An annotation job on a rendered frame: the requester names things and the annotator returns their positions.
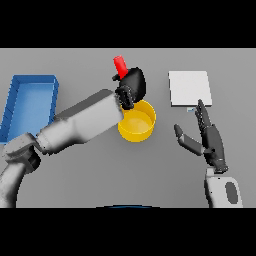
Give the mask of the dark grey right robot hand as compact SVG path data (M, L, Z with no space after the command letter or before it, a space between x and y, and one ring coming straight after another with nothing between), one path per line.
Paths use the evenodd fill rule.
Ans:
M198 100L195 116L201 135L201 142L186 135L178 124L174 125L178 144L197 156L204 156L206 163L212 166L216 173L228 171L225 160L224 145L221 135L209 118L208 111L201 99Z

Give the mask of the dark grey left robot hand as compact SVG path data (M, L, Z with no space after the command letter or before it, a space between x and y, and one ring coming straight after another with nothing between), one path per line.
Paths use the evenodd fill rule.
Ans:
M138 103L146 95L145 77L143 71L138 67L129 69L123 78L116 74L112 77L112 80L119 82L115 93L119 96L124 110L133 109L134 104Z

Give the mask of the yellow bowl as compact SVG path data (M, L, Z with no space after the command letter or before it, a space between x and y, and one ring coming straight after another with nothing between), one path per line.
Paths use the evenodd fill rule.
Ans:
M156 112L153 106L141 100L131 110L122 110L124 118L118 123L120 135L129 142L147 140L156 123Z

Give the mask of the pale square measuring scale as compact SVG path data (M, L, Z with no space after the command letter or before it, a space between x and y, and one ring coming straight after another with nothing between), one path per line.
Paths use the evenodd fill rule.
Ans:
M172 107L193 109L201 99L212 106L209 78L206 71L169 71L170 102Z

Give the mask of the blue tray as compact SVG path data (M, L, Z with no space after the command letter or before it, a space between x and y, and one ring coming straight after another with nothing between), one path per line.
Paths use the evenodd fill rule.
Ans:
M13 75L0 123L0 144L26 132L36 135L51 124L58 88L55 75Z

